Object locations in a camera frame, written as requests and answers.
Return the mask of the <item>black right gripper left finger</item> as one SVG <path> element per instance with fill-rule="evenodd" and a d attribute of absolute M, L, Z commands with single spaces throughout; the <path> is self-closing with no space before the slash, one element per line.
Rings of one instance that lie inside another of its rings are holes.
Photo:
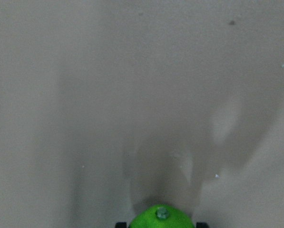
<path fill-rule="evenodd" d="M 115 228 L 127 228 L 127 223 L 126 222 L 117 222 L 115 224 Z"/>

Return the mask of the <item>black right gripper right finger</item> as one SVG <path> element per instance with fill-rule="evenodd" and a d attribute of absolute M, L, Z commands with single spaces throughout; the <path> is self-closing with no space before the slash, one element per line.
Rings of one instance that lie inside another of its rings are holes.
<path fill-rule="evenodd" d="M 206 222 L 197 222 L 196 228 L 209 228 L 209 225 Z"/>

